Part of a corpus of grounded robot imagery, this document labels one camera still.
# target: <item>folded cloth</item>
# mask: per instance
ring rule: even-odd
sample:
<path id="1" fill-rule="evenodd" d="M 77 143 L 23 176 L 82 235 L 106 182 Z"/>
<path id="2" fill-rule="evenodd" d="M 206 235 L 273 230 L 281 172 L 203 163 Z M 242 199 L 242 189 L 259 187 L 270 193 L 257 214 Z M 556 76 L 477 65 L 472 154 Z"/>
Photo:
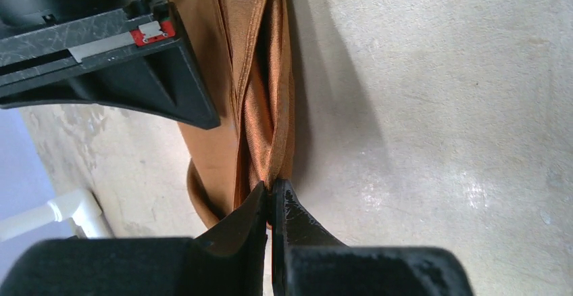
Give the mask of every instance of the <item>folded cloth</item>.
<path id="1" fill-rule="evenodd" d="M 286 0 L 171 0 L 221 126 L 179 124 L 191 154 L 187 185 L 210 228 L 263 180 L 289 178 L 294 84 Z"/>

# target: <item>white pipe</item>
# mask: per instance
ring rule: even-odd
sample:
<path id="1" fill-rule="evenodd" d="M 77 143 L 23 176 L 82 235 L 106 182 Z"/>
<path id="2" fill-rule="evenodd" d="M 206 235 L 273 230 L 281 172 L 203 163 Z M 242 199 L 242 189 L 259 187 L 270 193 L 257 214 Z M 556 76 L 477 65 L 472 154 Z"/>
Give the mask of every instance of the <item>white pipe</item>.
<path id="1" fill-rule="evenodd" d="M 88 239 L 114 237 L 90 191 L 78 189 L 0 222 L 0 242 L 51 222 L 73 219 Z"/>

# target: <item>speckled surface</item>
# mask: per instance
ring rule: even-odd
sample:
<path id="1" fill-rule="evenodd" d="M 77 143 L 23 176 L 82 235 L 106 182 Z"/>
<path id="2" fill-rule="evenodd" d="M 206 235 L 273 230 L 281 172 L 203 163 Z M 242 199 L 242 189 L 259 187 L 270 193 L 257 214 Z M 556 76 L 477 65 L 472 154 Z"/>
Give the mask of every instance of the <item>speckled surface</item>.
<path id="1" fill-rule="evenodd" d="M 351 245 L 452 250 L 478 295 L 571 295 L 572 2 L 293 0 L 301 202 Z M 56 189 L 93 188 L 118 235 L 204 230 L 172 121 L 22 114 Z"/>

